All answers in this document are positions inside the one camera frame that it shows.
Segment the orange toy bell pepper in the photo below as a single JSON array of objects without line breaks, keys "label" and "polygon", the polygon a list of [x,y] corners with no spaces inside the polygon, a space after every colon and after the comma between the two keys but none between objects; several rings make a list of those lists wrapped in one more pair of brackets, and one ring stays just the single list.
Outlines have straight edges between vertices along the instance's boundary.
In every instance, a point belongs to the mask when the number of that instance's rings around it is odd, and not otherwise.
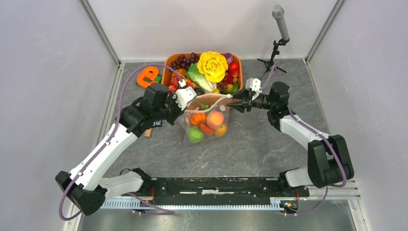
[{"label": "orange toy bell pepper", "polygon": [[200,126],[205,124],[207,120],[206,113],[192,113],[189,117],[189,122],[193,126]]}]

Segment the green toy cabbage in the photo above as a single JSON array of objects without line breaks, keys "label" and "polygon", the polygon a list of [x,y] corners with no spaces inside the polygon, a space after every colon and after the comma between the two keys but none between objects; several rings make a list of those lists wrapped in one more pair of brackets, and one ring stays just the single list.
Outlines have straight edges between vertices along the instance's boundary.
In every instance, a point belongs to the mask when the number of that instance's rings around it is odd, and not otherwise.
[{"label": "green toy cabbage", "polygon": [[204,133],[197,126],[189,127],[187,134],[192,143],[198,143],[204,138]]}]

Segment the clear polka-dot zip bag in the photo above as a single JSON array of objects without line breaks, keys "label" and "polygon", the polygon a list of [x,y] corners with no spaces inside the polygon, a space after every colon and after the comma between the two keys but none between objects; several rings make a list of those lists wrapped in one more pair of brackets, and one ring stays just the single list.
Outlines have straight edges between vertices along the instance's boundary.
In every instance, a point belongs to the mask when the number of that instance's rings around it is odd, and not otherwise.
[{"label": "clear polka-dot zip bag", "polygon": [[197,144],[223,137],[229,129],[228,103],[232,97],[209,93],[197,96],[178,119],[185,130],[184,142]]}]

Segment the toy peach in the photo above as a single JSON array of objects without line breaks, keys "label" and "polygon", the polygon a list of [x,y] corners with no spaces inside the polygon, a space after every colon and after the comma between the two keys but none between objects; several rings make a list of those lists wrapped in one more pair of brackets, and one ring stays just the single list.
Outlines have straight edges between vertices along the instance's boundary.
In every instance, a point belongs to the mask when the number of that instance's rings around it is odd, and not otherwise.
[{"label": "toy peach", "polygon": [[211,111],[206,118],[207,125],[212,128],[216,129],[220,127],[224,123],[224,114],[219,111]]}]

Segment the yellow toy mango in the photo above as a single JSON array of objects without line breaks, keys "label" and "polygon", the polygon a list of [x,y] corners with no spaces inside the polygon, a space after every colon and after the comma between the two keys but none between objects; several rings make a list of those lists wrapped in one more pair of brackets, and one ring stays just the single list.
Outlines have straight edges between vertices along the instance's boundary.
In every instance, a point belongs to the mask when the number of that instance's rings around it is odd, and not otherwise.
[{"label": "yellow toy mango", "polygon": [[222,137],[226,134],[227,130],[228,126],[225,123],[223,123],[218,128],[214,129],[214,135],[217,137]]}]

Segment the red toy chili pepper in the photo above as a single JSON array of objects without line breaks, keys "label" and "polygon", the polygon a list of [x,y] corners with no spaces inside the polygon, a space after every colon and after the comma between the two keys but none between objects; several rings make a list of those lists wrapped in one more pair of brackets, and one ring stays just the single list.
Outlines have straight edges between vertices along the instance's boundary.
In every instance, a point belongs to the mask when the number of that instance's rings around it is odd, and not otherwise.
[{"label": "red toy chili pepper", "polygon": [[205,124],[201,124],[200,125],[200,129],[203,131],[203,133],[206,135],[206,136],[208,136],[208,137],[211,137],[211,136],[213,136],[214,135],[214,130],[211,128],[211,127],[209,127],[209,126],[207,126],[207,125],[205,125]]}]

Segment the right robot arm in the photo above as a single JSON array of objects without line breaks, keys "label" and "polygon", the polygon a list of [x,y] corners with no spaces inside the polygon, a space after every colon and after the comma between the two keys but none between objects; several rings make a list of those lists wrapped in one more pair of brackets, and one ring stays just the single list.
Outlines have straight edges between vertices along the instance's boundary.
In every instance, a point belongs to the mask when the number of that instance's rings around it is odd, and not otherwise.
[{"label": "right robot arm", "polygon": [[280,173],[278,191],[291,196],[298,186],[314,185],[343,187],[354,177],[354,168],[346,140],[341,135],[330,135],[311,127],[288,106],[289,86],[274,82],[269,94],[263,94],[260,80],[251,78],[246,87],[229,94],[228,106],[250,112],[252,108],[265,109],[269,123],[278,131],[290,136],[307,151],[307,166]]}]

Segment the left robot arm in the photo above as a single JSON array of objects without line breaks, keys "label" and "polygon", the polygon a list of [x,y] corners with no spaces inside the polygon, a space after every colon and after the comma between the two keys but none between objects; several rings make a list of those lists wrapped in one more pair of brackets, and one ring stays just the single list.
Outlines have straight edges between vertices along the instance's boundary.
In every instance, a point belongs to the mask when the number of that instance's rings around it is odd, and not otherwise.
[{"label": "left robot arm", "polygon": [[89,216],[113,197],[132,192],[146,196],[151,191],[151,183],[138,172],[132,170],[113,178],[104,178],[104,174],[155,122],[165,120],[173,125],[195,98],[192,87],[171,93],[163,84],[148,86],[142,97],[120,109],[107,135],[80,164],[56,175],[55,180],[63,191],[60,205],[68,198],[80,213]]}]

